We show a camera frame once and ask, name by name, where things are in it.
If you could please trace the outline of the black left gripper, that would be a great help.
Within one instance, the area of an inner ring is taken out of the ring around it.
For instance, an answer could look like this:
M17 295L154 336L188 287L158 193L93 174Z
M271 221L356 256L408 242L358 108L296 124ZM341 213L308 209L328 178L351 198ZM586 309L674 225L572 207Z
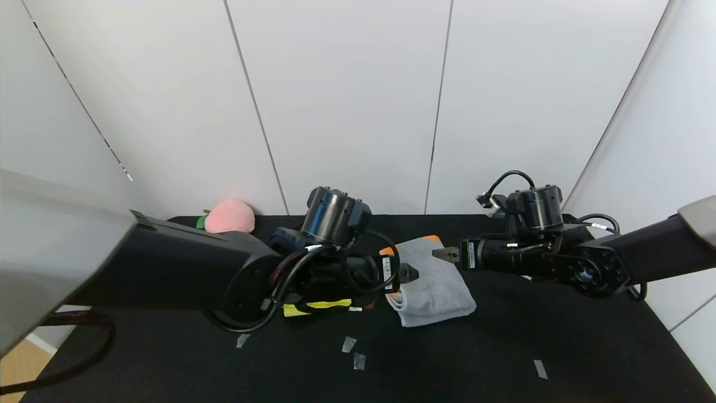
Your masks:
M391 293L419 277L416 268L393 255L347 256L347 285L354 293Z

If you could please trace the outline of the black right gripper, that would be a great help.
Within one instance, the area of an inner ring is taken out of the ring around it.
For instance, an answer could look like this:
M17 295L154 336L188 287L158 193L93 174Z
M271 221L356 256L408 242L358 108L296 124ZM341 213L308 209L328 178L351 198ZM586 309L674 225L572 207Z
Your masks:
M509 240L475 238L462 240L459 246L432 250L436 257L452 264L460 263L469 271L520 271L521 255L509 255Z

